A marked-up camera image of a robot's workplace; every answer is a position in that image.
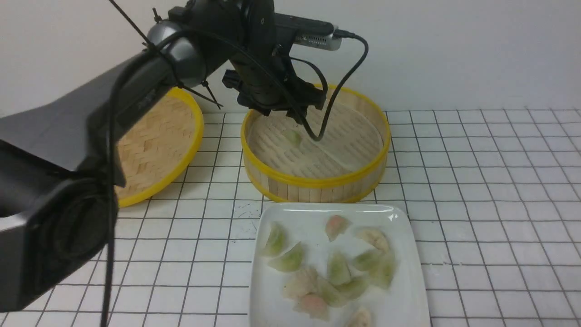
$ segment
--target yellow rim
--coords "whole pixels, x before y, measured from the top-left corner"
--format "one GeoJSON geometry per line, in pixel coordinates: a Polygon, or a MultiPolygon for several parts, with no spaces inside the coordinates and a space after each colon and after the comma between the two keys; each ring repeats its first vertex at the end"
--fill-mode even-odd
{"type": "Polygon", "coordinates": [[[171,182],[173,182],[189,165],[193,160],[196,152],[200,148],[202,143],[202,137],[204,135],[204,117],[202,115],[202,110],[200,106],[196,103],[193,97],[186,91],[179,88],[172,88],[166,96],[173,97],[184,101],[188,107],[192,109],[193,117],[196,121],[196,132],[193,136],[192,146],[189,148],[188,152],[182,158],[182,160],[177,164],[174,170],[164,177],[159,182],[145,189],[144,191],[130,197],[119,199],[119,207],[128,207],[130,205],[141,202],[147,198],[152,197],[154,194],[158,193],[162,189],[165,189],[171,182]]]}
{"type": "MultiPolygon", "coordinates": [[[[389,130],[389,124],[388,124],[387,117],[383,113],[383,110],[375,102],[373,102],[371,99],[369,99],[365,95],[362,95],[359,92],[351,90],[351,89],[346,88],[346,87],[341,88],[341,92],[352,93],[352,94],[366,100],[367,102],[369,102],[371,104],[371,106],[373,108],[375,108],[379,113],[381,113],[381,117],[382,117],[384,125],[385,125],[387,140],[386,140],[385,144],[383,145],[383,148],[381,149],[379,154],[367,166],[361,168],[358,171],[355,171],[355,172],[352,172],[352,173],[349,173],[349,174],[346,174],[343,176],[332,177],[332,178],[327,178],[327,179],[312,179],[312,178],[296,177],[296,176],[287,175],[287,174],[281,173],[277,170],[274,170],[273,168],[270,168],[265,163],[260,161],[254,155],[254,153],[251,152],[250,148],[248,147],[248,142],[246,141],[246,135],[244,133],[244,131],[245,131],[244,127],[246,126],[248,119],[250,118],[250,115],[252,114],[252,112],[254,110],[250,110],[246,114],[246,116],[244,117],[244,122],[242,123],[242,130],[240,133],[240,137],[241,137],[241,141],[242,141],[242,149],[244,150],[245,156],[248,158],[248,160],[250,160],[250,162],[255,167],[258,168],[258,170],[265,173],[268,177],[270,177],[278,182],[282,182],[282,183],[292,185],[292,186],[308,187],[308,188],[312,188],[312,189],[321,189],[321,188],[327,188],[327,187],[342,186],[342,185],[353,183],[353,182],[359,180],[362,175],[366,175],[370,171],[377,168],[377,166],[379,164],[381,164],[383,158],[386,156],[386,154],[388,153],[388,150],[389,150],[389,144],[391,142],[391,131],[389,130]]],[[[258,187],[258,183],[253,183],[253,184],[264,195],[266,195],[266,193],[263,192],[264,189],[260,189],[258,187]]]]}

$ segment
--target grout line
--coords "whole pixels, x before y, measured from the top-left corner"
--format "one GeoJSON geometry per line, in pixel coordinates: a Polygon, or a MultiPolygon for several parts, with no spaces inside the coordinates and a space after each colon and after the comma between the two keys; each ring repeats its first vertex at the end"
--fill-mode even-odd
{"type": "MultiPolygon", "coordinates": [[[[442,138],[442,131],[440,130],[440,125],[437,125],[437,128],[438,128],[438,132],[440,133],[440,138],[442,138]]],[[[444,143],[444,139],[443,138],[442,138],[442,144],[444,145],[444,149],[447,150],[446,144],[444,143]]],[[[446,152],[446,155],[448,156],[448,160],[450,160],[450,154],[448,152],[446,152]]],[[[458,185],[458,178],[456,176],[456,172],[454,171],[454,169],[452,169],[452,175],[454,176],[454,180],[456,181],[456,185],[458,185]]],[[[476,231],[474,229],[474,225],[473,225],[472,221],[470,220],[470,215],[469,215],[469,212],[468,212],[468,206],[466,205],[466,201],[464,200],[464,195],[462,194],[462,191],[460,190],[460,187],[459,186],[458,186],[458,193],[460,194],[460,198],[462,199],[462,202],[464,203],[464,209],[466,210],[466,216],[468,217],[469,224],[470,224],[470,228],[472,229],[472,232],[474,234],[474,239],[477,240],[478,238],[476,237],[476,231]]],[[[443,226],[442,226],[442,235],[444,236],[444,241],[446,241],[446,233],[444,231],[444,227],[443,226]]],[[[482,249],[480,247],[480,243],[476,242],[476,246],[478,247],[478,252],[480,253],[480,257],[482,258],[482,262],[485,263],[484,255],[482,253],[482,249]]],[[[500,318],[503,321],[504,327],[506,327],[507,326],[507,323],[504,320],[504,314],[503,314],[502,309],[500,308],[500,303],[498,301],[498,297],[496,296],[496,291],[494,290],[494,284],[492,284],[492,278],[490,277],[490,272],[488,271],[488,266],[485,265],[484,266],[484,269],[486,271],[486,277],[488,277],[488,282],[490,283],[490,288],[492,289],[492,293],[494,294],[494,300],[495,300],[496,306],[498,308],[498,313],[500,314],[500,318]]],[[[458,280],[456,280],[456,284],[458,286],[458,291],[460,291],[460,284],[458,284],[458,280]]]]}
{"type": "MultiPolygon", "coordinates": [[[[412,116],[411,112],[410,112],[410,120],[413,123],[413,116],[412,116]]],[[[414,133],[417,135],[417,132],[415,131],[415,125],[413,125],[413,129],[414,129],[414,133]]],[[[417,138],[416,138],[416,142],[417,142],[418,148],[419,148],[419,141],[417,138]]],[[[422,156],[421,154],[420,154],[420,156],[422,158],[422,163],[424,164],[424,173],[426,174],[426,177],[428,177],[428,170],[425,167],[424,156],[422,156]]],[[[432,190],[432,185],[429,184],[428,187],[430,188],[430,193],[432,195],[432,200],[433,200],[434,193],[432,190]]],[[[439,220],[440,219],[440,212],[437,209],[436,201],[433,201],[433,203],[434,203],[434,206],[436,207],[436,215],[437,215],[437,218],[439,220]]],[[[446,235],[444,234],[444,227],[442,226],[442,222],[439,222],[439,224],[440,224],[440,229],[442,230],[442,235],[444,236],[444,244],[446,245],[446,251],[448,252],[448,258],[450,259],[450,262],[452,262],[452,255],[450,254],[450,248],[448,247],[448,243],[446,242],[446,235]]],[[[452,273],[454,274],[454,280],[456,282],[456,286],[458,286],[458,297],[460,298],[460,304],[462,304],[462,311],[464,313],[464,318],[466,319],[466,324],[468,326],[470,326],[470,323],[468,322],[468,316],[466,314],[466,306],[464,305],[464,300],[462,299],[462,293],[460,292],[460,284],[458,283],[458,276],[456,275],[456,271],[454,269],[452,269],[452,273]]]]}
{"type": "MultiPolygon", "coordinates": [[[[220,136],[222,136],[222,133],[224,132],[224,120],[226,119],[226,115],[224,115],[224,117],[222,118],[222,128],[220,129],[220,136]]],[[[220,148],[220,141],[221,139],[218,140],[218,148],[220,148]]],[[[214,158],[214,164],[216,164],[216,161],[218,160],[218,156],[216,155],[216,157],[214,158]]],[[[212,174],[210,176],[210,181],[214,179],[214,171],[216,170],[216,167],[212,168],[212,174]]],[[[210,194],[210,186],[208,185],[208,191],[206,192],[206,198],[209,196],[210,194]]],[[[204,216],[206,215],[206,208],[207,208],[207,203],[208,200],[206,199],[206,201],[204,202],[204,210],[202,212],[202,221],[200,222],[200,230],[198,231],[198,237],[200,237],[200,235],[202,234],[202,225],[204,224],[204,216]]],[[[198,240],[196,242],[196,248],[193,251],[193,259],[192,259],[192,264],[189,267],[189,275],[188,275],[188,282],[187,285],[189,285],[191,279],[192,279],[192,271],[193,271],[193,265],[196,262],[196,253],[198,252],[198,244],[200,243],[200,241],[198,240]]],[[[184,300],[182,302],[182,307],[180,312],[184,312],[184,308],[185,308],[185,302],[188,299],[188,290],[186,289],[186,292],[184,294],[184,300]]],[[[183,317],[183,315],[180,315],[180,318],[178,320],[178,326],[181,324],[181,318],[183,317]]]]}

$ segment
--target dumpling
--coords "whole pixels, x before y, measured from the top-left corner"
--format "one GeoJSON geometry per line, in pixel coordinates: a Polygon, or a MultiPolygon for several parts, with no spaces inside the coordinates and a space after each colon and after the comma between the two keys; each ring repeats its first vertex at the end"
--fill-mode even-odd
{"type": "Polygon", "coordinates": [[[347,304],[347,298],[324,278],[319,277],[317,291],[325,303],[332,308],[340,308],[347,304]]]}
{"type": "Polygon", "coordinates": [[[347,259],[341,252],[334,252],[327,260],[327,278],[333,285],[349,283],[351,272],[347,264],[347,259]]]}
{"type": "Polygon", "coordinates": [[[365,308],[359,308],[345,327],[372,327],[371,324],[371,312],[365,308]]]}
{"type": "Polygon", "coordinates": [[[303,262],[304,249],[301,242],[298,242],[287,253],[268,262],[268,265],[278,271],[291,272],[299,269],[303,262]]]}
{"type": "Polygon", "coordinates": [[[260,254],[266,257],[276,257],[279,255],[286,245],[286,234],[281,224],[273,222],[270,227],[270,234],[266,245],[260,254]]]}
{"type": "Polygon", "coordinates": [[[367,243],[374,246],[376,249],[383,251],[384,253],[389,253],[390,247],[389,242],[383,232],[377,228],[362,228],[357,231],[355,237],[366,241],[367,243]]]}
{"type": "Polygon", "coordinates": [[[369,271],[371,283],[382,289],[388,289],[392,283],[395,270],[395,258],[392,255],[383,255],[379,263],[369,271]]]}
{"type": "Polygon", "coordinates": [[[305,267],[295,272],[282,289],[282,296],[299,299],[317,288],[317,270],[313,267],[305,267]]]}
{"type": "Polygon", "coordinates": [[[369,287],[369,280],[365,277],[355,277],[351,282],[336,286],[337,290],[341,292],[349,300],[359,298],[369,287]]]}
{"type": "Polygon", "coordinates": [[[339,234],[343,234],[350,224],[351,222],[341,216],[331,216],[325,226],[325,233],[327,233],[329,241],[333,242],[339,234]]]}
{"type": "Polygon", "coordinates": [[[356,256],[351,261],[351,264],[355,267],[355,269],[359,271],[368,271],[375,265],[377,265],[377,263],[379,263],[381,255],[382,251],[380,250],[377,249],[368,250],[356,256]]]}
{"type": "Polygon", "coordinates": [[[300,298],[295,306],[296,312],[305,312],[311,319],[329,321],[329,308],[325,301],[316,294],[308,294],[300,298]]]}

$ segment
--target white dumpling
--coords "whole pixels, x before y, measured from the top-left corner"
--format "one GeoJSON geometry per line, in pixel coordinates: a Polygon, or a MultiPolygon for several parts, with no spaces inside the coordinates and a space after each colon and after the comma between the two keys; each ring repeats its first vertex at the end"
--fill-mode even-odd
{"type": "Polygon", "coordinates": [[[313,267],[305,267],[295,272],[282,289],[285,298],[299,299],[317,288],[317,270],[313,267]]]}

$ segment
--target steamed dumpling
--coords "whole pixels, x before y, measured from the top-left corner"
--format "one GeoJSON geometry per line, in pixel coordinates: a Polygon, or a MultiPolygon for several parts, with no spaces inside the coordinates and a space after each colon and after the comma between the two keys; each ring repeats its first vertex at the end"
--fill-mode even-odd
{"type": "Polygon", "coordinates": [[[351,272],[347,264],[347,259],[341,252],[334,252],[327,260],[327,278],[333,285],[349,283],[351,272]]]}
{"type": "Polygon", "coordinates": [[[268,262],[268,266],[281,271],[292,272],[299,269],[303,262],[304,249],[301,242],[298,242],[293,248],[282,256],[272,259],[268,262]]]}
{"type": "Polygon", "coordinates": [[[286,234],[284,228],[281,224],[273,222],[270,227],[270,234],[268,235],[268,240],[266,245],[260,252],[260,254],[266,257],[276,257],[279,255],[286,245],[286,234]]]}
{"type": "Polygon", "coordinates": [[[282,289],[282,296],[299,299],[317,288],[317,270],[313,267],[305,267],[295,272],[282,289]]]}
{"type": "Polygon", "coordinates": [[[362,228],[355,234],[358,239],[364,240],[376,249],[389,253],[390,247],[387,238],[378,228],[362,228]]]}
{"type": "Polygon", "coordinates": [[[309,314],[311,319],[329,321],[329,308],[325,301],[316,294],[308,294],[300,298],[295,311],[309,314]]]}
{"type": "Polygon", "coordinates": [[[319,277],[317,290],[322,299],[332,308],[340,308],[347,304],[347,298],[324,278],[319,277]]]}
{"type": "Polygon", "coordinates": [[[325,226],[325,233],[327,233],[329,241],[333,242],[339,234],[343,234],[350,224],[347,219],[341,216],[331,216],[325,226]]]}

